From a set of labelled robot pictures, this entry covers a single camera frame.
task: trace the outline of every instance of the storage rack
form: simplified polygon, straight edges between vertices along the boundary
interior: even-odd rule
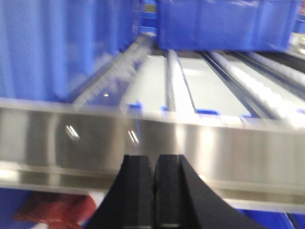
[[[155,163],[159,154],[179,153],[236,208],[304,213],[304,111],[270,91],[260,95],[251,85],[253,80],[240,81],[244,73],[232,69],[228,56],[259,69],[301,99],[303,82],[298,76],[304,70],[303,64],[295,63],[304,59],[288,53],[259,53],[260,58],[277,61],[272,69],[258,62],[255,53],[153,50],[150,57],[167,59],[167,112],[150,114],[141,111],[141,104],[126,101],[152,40],[147,34],[139,37],[96,73],[71,105],[1,100],[1,138],[10,141],[0,148],[1,186],[64,193],[106,190],[124,154],[148,155]],[[179,56],[203,59],[250,117],[209,115],[211,110],[198,109]],[[294,80],[289,79],[290,72],[280,71],[283,63],[298,70]],[[237,164],[232,158],[242,160]]]

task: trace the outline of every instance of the red object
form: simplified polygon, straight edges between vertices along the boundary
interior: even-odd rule
[[[59,222],[49,224],[48,229],[81,229],[81,226],[77,223]]]
[[[47,223],[49,229],[81,229],[77,223],[89,219],[95,210],[89,195],[34,192],[14,219]]]
[[[300,14],[305,15],[305,0],[303,0]]]

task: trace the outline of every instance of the metal rail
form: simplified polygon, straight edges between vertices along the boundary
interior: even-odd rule
[[[106,108],[1,101],[0,186],[107,189],[137,122],[139,154],[153,163],[159,154],[184,154],[201,178],[236,207],[305,212],[305,130],[278,121],[231,125],[225,120],[181,120],[174,114],[139,118]]]
[[[305,59],[287,52],[258,52],[259,55],[305,73]]]
[[[295,114],[292,104],[229,63],[219,53],[202,52],[201,55],[253,115],[260,118],[287,119]]]
[[[118,106],[136,72],[151,52],[153,40],[142,34],[124,53],[109,66],[96,74],[94,79],[76,96],[73,105],[81,108],[85,104]]]
[[[184,76],[179,58],[174,50],[167,54],[166,68],[166,106],[167,110],[180,115],[196,113],[196,108]]]
[[[305,100],[305,74],[256,53],[234,52],[231,55]]]

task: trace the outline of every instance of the stainless steel rail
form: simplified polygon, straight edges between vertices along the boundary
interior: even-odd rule
[[[167,110],[177,112],[180,115],[195,114],[196,108],[179,63],[179,58],[174,50],[168,51],[165,82]]]
[[[118,106],[136,71],[151,52],[153,40],[149,34],[142,34],[112,63],[96,73],[82,93],[73,100],[77,108],[85,104]]]
[[[305,100],[304,73],[253,52],[246,54],[234,52],[232,55]]]
[[[234,206],[305,211],[305,130],[270,120],[123,116],[73,105],[0,102],[0,185],[82,192],[107,189],[141,129],[137,153],[184,154]]]

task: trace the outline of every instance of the blue plastic bin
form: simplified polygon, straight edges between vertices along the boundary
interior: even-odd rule
[[[305,33],[305,15],[299,15],[295,24],[294,32]]]
[[[134,40],[141,2],[0,0],[0,97],[69,102]]]
[[[295,229],[285,213],[254,210],[239,211],[267,229]]]
[[[162,49],[282,51],[300,0],[159,0]]]

